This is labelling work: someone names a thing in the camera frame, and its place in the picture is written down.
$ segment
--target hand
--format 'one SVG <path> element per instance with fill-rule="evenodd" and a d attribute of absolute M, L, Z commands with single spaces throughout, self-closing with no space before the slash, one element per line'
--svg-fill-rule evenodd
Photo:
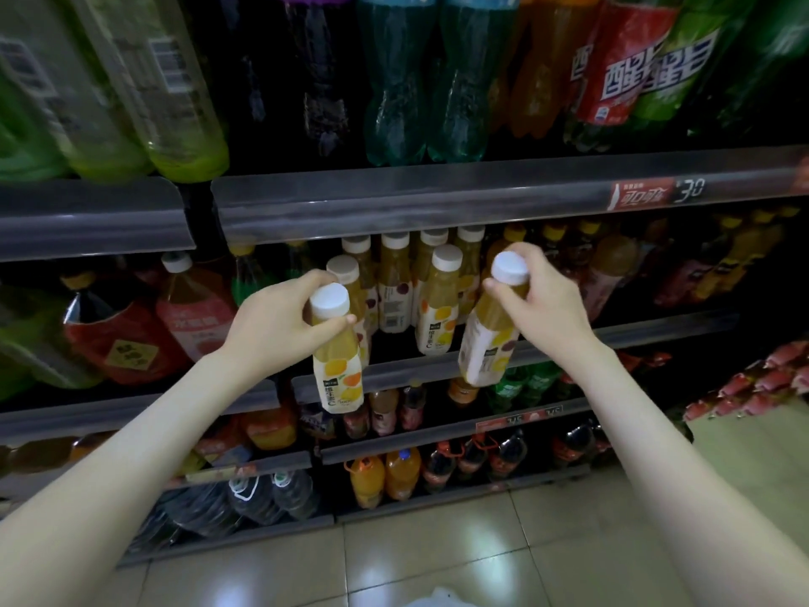
<path fill-rule="evenodd" d="M 309 296 L 336 280 L 323 270 L 311 270 L 298 279 L 258 290 L 242 303 L 225 344 L 215 353 L 228 356 L 254 384 L 312 355 L 357 322 L 350 314 L 317 326 L 303 320 Z"/>
<path fill-rule="evenodd" d="M 485 290 L 500 302 L 531 345 L 569 373 L 575 371 L 588 356 L 587 350 L 603 347 L 587 320 L 579 287 L 553 268 L 537 245 L 514 243 L 507 251 L 521 255 L 528 265 L 528 296 L 523 300 L 511 287 L 491 278 L 483 281 Z"/>

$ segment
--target bottle cap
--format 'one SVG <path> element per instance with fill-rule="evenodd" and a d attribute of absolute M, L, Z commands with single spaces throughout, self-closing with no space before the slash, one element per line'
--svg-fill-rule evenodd
<path fill-rule="evenodd" d="M 778 216 L 790 218 L 794 217 L 800 212 L 801 209 L 798 206 L 794 206 L 792 204 L 784 204 L 780 209 L 778 209 Z"/>
<path fill-rule="evenodd" d="M 275 473 L 273 475 L 273 484 L 278 486 L 279 488 L 286 488 L 290 482 L 292 481 L 292 475 L 289 473 Z"/>
<path fill-rule="evenodd" d="M 554 243 L 560 241 L 565 235 L 566 231 L 567 226 L 559 226 L 552 223 L 546 223 L 544 226 L 542 226 L 542 235 L 546 239 L 552 240 Z"/>
<path fill-rule="evenodd" d="M 382 234 L 382 246 L 388 249 L 404 249 L 409 244 L 409 232 L 390 232 L 388 234 Z"/>
<path fill-rule="evenodd" d="M 503 238 L 511 243 L 521 243 L 525 238 L 525 226 L 521 223 L 510 223 L 503 231 Z"/>
<path fill-rule="evenodd" d="M 775 217 L 774 213 L 770 213 L 767 210 L 756 209 L 753 211 L 753 215 L 750 218 L 753 220 L 753 223 L 770 223 L 773 221 L 773 217 Z"/>
<path fill-rule="evenodd" d="M 349 290 L 339 283 L 329 283 L 309 296 L 312 315 L 329 320 L 349 312 Z"/>
<path fill-rule="evenodd" d="M 463 252 L 455 245 L 441 245 L 433 251 L 433 266 L 443 273 L 454 273 L 463 262 Z"/>
<path fill-rule="evenodd" d="M 494 258 L 492 277 L 506 285 L 522 285 L 528 280 L 528 266 L 520 255 L 503 251 Z"/>
<path fill-rule="evenodd" d="M 592 236 L 593 234 L 598 232 L 600 227 L 601 227 L 600 222 L 593 222 L 589 219 L 582 219 L 579 222 L 579 232 L 581 232 L 582 234 L 586 234 L 587 236 Z"/>
<path fill-rule="evenodd" d="M 346 253 L 365 253 L 370 251 L 370 236 L 345 236 L 341 240 L 343 251 Z"/>
<path fill-rule="evenodd" d="M 68 290 L 83 290 L 90 287 L 96 280 L 96 273 L 87 270 L 72 277 L 62 277 L 62 283 L 65 284 Z"/>
<path fill-rule="evenodd" d="M 458 238 L 467 243 L 480 243 L 486 233 L 486 226 L 458 226 Z"/>
<path fill-rule="evenodd" d="M 239 257 L 240 255 L 250 255 L 256 251 L 256 245 L 228 245 L 230 253 Z"/>
<path fill-rule="evenodd" d="M 335 255 L 326 262 L 326 270 L 338 278 L 338 283 L 348 285 L 359 279 L 359 264 L 351 255 Z"/>
<path fill-rule="evenodd" d="M 167 251 L 160 257 L 160 261 L 169 273 L 184 273 L 194 265 L 191 256 L 185 251 Z"/>
<path fill-rule="evenodd" d="M 733 215 L 725 215 L 719 220 L 719 225 L 721 225 L 723 228 L 727 228 L 728 230 L 733 230 L 733 228 L 739 227 L 741 223 L 742 220 Z"/>
<path fill-rule="evenodd" d="M 436 228 L 435 230 L 422 230 L 419 234 L 421 242 L 429 247 L 437 247 L 447 242 L 450 237 L 449 228 Z"/>

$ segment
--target orange juice bottle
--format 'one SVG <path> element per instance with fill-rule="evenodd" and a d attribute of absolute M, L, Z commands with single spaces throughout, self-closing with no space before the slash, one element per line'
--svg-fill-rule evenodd
<path fill-rule="evenodd" d="M 525 238 L 525 226 L 521 223 L 510 223 L 506 226 L 506 229 L 503 230 L 503 237 L 501 239 L 497 239 L 492 243 L 492 246 L 489 247 L 489 251 L 486 252 L 486 271 L 490 271 L 492 269 L 492 262 L 494 262 L 494 256 L 500 253 L 501 251 L 505 251 L 506 248 L 512 243 L 520 243 Z"/>
<path fill-rule="evenodd" d="M 514 252 L 497 254 L 492 277 L 514 288 L 521 298 L 528 294 L 528 266 Z M 496 384 L 506 372 L 520 331 L 500 303 L 485 292 L 472 309 L 458 355 L 463 379 L 474 387 Z"/>
<path fill-rule="evenodd" d="M 756 209 L 750 216 L 751 223 L 736 232 L 733 237 L 731 253 L 736 248 L 737 239 L 739 239 L 740 244 L 744 241 L 743 246 L 747 254 L 743 256 L 739 264 L 736 264 L 730 273 L 724 275 L 719 281 L 716 286 L 716 291 L 719 294 L 731 291 L 744 278 L 747 270 L 775 247 L 773 235 L 769 232 L 769 228 L 774 227 L 770 225 L 774 217 L 775 213 Z"/>
<path fill-rule="evenodd" d="M 351 313 L 357 317 L 354 324 L 354 334 L 357 335 L 359 343 L 359 358 L 362 368 L 368 366 L 370 360 L 370 337 L 368 336 L 365 321 L 366 305 L 365 295 L 359 283 L 359 264 L 351 255 L 335 255 L 326 262 L 326 270 L 338 278 L 338 283 L 343 285 L 349 292 L 349 304 Z"/>
<path fill-rule="evenodd" d="M 408 232 L 382 234 L 376 289 L 379 291 L 379 328 L 385 333 L 401 333 L 410 326 L 413 289 L 408 245 Z"/>
<path fill-rule="evenodd" d="M 480 287 L 480 243 L 486 226 L 459 226 L 455 244 L 463 252 L 458 273 L 458 323 L 466 324 Z"/>
<path fill-rule="evenodd" d="M 621 231 L 605 236 L 595 248 L 581 284 L 581 298 L 590 321 L 601 314 L 612 292 L 638 261 L 640 247 L 630 232 L 636 225 L 636 221 L 628 220 Z"/>
<path fill-rule="evenodd" d="M 359 264 L 359 286 L 365 294 L 365 329 L 368 336 L 379 330 L 379 294 L 376 291 L 376 266 L 370 255 L 370 236 L 346 236 L 343 252 Z"/>
<path fill-rule="evenodd" d="M 382 501 L 385 487 L 385 464 L 378 456 L 356 459 L 349 467 L 343 468 L 351 473 L 351 487 L 357 504 L 363 509 L 375 509 Z"/>
<path fill-rule="evenodd" d="M 424 355 L 449 351 L 458 320 L 458 272 L 463 253 L 455 245 L 436 247 L 419 301 L 416 346 Z"/>
<path fill-rule="evenodd" d="M 413 302 L 410 311 L 410 325 L 414 328 L 418 326 L 419 306 L 421 305 L 421 288 L 430 275 L 430 264 L 433 258 L 433 250 L 439 245 L 445 244 L 449 239 L 450 230 L 448 228 L 438 228 L 437 230 L 422 230 L 418 236 L 418 249 L 416 250 L 416 261 L 410 269 L 413 278 Z"/>
<path fill-rule="evenodd" d="M 413 495 L 421 473 L 418 449 L 390 451 L 385 457 L 385 492 L 393 500 L 407 500 Z"/>
<path fill-rule="evenodd" d="M 347 315 L 351 308 L 348 290 L 329 283 L 309 297 L 311 323 Z M 332 414 L 351 413 L 362 405 L 362 360 L 359 343 L 350 326 L 312 356 L 320 404 Z"/>

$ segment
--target barcode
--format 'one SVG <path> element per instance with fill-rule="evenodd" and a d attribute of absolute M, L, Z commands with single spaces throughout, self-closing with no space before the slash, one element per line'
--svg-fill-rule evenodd
<path fill-rule="evenodd" d="M 20 40 L 0 36 L 0 57 L 9 74 L 34 98 L 54 98 L 58 95 L 46 71 L 30 49 Z"/>
<path fill-rule="evenodd" d="M 187 94 L 194 91 L 191 75 L 179 52 L 177 40 L 169 37 L 150 38 L 149 46 L 155 62 L 163 75 L 163 83 L 170 94 Z"/>

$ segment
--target store shelf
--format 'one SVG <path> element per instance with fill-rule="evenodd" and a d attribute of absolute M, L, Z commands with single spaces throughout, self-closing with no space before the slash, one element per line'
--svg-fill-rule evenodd
<path fill-rule="evenodd" d="M 597 328 L 595 333 L 610 347 L 621 349 L 724 332 L 732 330 L 738 320 L 737 313 L 721 309 Z M 547 355 L 528 341 L 520 341 L 514 349 L 509 366 L 520 367 L 548 359 Z M 458 352 L 452 351 L 441 356 L 411 357 L 396 362 L 371 364 L 362 372 L 362 387 L 366 392 L 378 392 L 392 387 L 404 387 L 413 379 L 429 383 L 459 375 Z M 299 404 L 319 400 L 315 376 L 295 377 L 292 379 L 292 386 Z"/>
<path fill-rule="evenodd" d="M 802 194 L 807 153 L 792 145 L 230 176 L 211 190 L 229 243 L 276 243 L 605 213 L 616 183 L 628 181 L 666 189 L 646 208 Z"/>
<path fill-rule="evenodd" d="M 200 538 L 197 541 L 189 541 L 188 543 L 173 545 L 165 550 L 127 554 L 121 559 L 121 561 L 118 562 L 118 568 L 131 567 L 135 564 L 141 564 L 142 562 L 148 562 L 151 560 L 163 560 L 167 558 L 174 558 L 175 556 L 186 556 L 190 553 L 217 550 L 220 547 L 239 545 L 241 543 L 248 543 L 248 541 L 260 541 L 262 539 L 281 537 L 282 535 L 295 534 L 297 532 L 308 532 L 310 530 L 323 529 L 332 525 L 334 525 L 334 516 L 326 515 L 313 517 L 309 520 L 303 520 L 302 522 L 289 521 L 281 524 L 274 524 L 273 526 L 265 526 L 259 529 L 238 530 L 228 537 L 224 537 L 222 539 Z"/>
<path fill-rule="evenodd" d="M 0 185 L 0 261 L 193 249 L 170 181 Z"/>
<path fill-rule="evenodd" d="M 290 451 L 267 458 L 255 459 L 243 465 L 221 466 L 189 473 L 183 478 L 169 481 L 166 489 L 180 489 L 189 486 L 201 486 L 206 483 L 218 483 L 234 478 L 259 477 L 280 471 L 298 471 L 311 468 L 311 455 L 308 450 Z"/>
<path fill-rule="evenodd" d="M 61 392 L 53 391 L 52 395 Z M 45 406 L 0 413 L 0 443 L 21 444 L 41 438 L 83 436 L 118 430 L 162 394 L 111 398 L 68 405 Z M 278 407 L 275 383 L 265 379 L 238 398 L 223 415 Z"/>
<path fill-rule="evenodd" d="M 339 523 L 356 522 L 359 520 L 369 520 L 370 518 L 390 516 L 395 513 L 402 513 L 414 509 L 422 509 L 425 507 L 432 507 L 434 505 L 443 505 L 448 502 L 455 502 L 458 500 L 474 499 L 477 496 L 485 496 L 496 492 L 502 492 L 506 489 L 519 489 L 528 488 L 531 486 L 539 486 L 543 483 L 550 483 L 552 481 L 561 481 L 564 479 L 572 479 L 581 477 L 590 473 L 589 465 L 572 466 L 568 469 L 561 469 L 551 471 L 549 473 L 538 473 L 535 475 L 524 475 L 522 477 L 506 479 L 505 481 L 496 481 L 494 483 L 486 483 L 480 486 L 469 487 L 456 487 L 449 486 L 442 492 L 437 494 L 429 494 L 427 496 L 414 496 L 410 500 L 402 502 L 388 502 L 381 505 L 376 509 L 363 509 L 352 511 L 344 515 L 338 516 Z"/>
<path fill-rule="evenodd" d="M 587 411 L 589 408 L 587 398 L 574 398 L 553 405 L 521 408 L 505 414 L 468 419 L 462 422 L 444 424 L 443 426 L 402 432 L 397 435 L 368 438 L 346 445 L 338 445 L 337 447 L 323 446 L 320 453 L 323 457 L 324 465 L 335 465 L 365 456 L 384 454 L 388 451 L 416 448 L 420 445 L 437 443 L 450 438 L 470 436 L 478 432 L 516 427 L 550 418 L 561 418 L 563 415 L 581 413 L 581 411 Z"/>

